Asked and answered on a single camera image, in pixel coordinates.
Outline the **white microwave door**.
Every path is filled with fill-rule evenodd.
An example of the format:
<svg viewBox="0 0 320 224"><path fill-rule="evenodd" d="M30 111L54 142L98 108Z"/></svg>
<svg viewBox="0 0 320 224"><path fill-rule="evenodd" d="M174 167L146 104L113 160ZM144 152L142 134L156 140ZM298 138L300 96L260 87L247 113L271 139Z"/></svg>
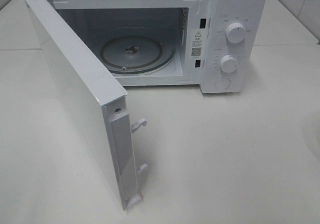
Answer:
<svg viewBox="0 0 320 224"><path fill-rule="evenodd" d="M126 210L141 200L132 134L147 124L130 122L127 91L47 0L25 0L60 99Z"/></svg>

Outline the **round white door-release button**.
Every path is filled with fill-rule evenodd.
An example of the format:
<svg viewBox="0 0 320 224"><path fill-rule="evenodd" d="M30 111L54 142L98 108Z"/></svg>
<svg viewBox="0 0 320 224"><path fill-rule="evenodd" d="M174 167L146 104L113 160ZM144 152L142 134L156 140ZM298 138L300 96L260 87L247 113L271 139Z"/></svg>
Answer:
<svg viewBox="0 0 320 224"><path fill-rule="evenodd" d="M231 84L228 78L220 78L215 82L215 87L218 90L227 90Z"/></svg>

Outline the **white timer knob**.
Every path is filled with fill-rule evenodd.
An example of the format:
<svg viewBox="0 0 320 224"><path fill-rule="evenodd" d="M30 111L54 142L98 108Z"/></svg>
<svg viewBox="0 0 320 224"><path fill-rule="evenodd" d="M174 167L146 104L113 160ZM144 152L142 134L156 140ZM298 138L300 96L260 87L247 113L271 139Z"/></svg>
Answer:
<svg viewBox="0 0 320 224"><path fill-rule="evenodd" d="M220 59L219 67L223 73L233 73L237 70L238 60L234 55L225 55Z"/></svg>

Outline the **glass microwave turntable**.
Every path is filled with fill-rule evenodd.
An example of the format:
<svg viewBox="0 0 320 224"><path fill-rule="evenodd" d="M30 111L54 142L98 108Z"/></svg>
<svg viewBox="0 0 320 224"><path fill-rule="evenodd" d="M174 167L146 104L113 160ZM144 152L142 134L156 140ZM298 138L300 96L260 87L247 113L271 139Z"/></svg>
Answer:
<svg viewBox="0 0 320 224"><path fill-rule="evenodd" d="M169 63L175 46L146 36L123 36L109 40L100 55L105 67L116 74L150 72Z"/></svg>

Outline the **white microwave oven body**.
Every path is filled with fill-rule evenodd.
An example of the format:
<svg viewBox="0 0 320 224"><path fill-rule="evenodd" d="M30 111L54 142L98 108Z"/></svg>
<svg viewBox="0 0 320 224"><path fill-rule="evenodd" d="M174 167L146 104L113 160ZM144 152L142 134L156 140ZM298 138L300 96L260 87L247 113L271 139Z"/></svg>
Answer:
<svg viewBox="0 0 320 224"><path fill-rule="evenodd" d="M240 91L266 0L47 0L104 65L101 49L111 39L146 36L175 46L161 68L113 77L124 87L197 85L202 93ZM246 27L244 40L230 43L226 27ZM237 70L223 73L225 55L238 60ZM227 90L215 82L228 78Z"/></svg>

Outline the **upper white power knob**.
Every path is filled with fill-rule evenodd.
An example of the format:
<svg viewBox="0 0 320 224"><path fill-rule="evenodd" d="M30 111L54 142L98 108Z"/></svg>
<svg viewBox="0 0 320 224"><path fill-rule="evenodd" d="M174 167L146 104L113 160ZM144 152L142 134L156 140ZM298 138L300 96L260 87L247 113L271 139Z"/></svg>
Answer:
<svg viewBox="0 0 320 224"><path fill-rule="evenodd" d="M241 22L235 21L226 27L225 32L227 40L237 44L244 40L247 30Z"/></svg>

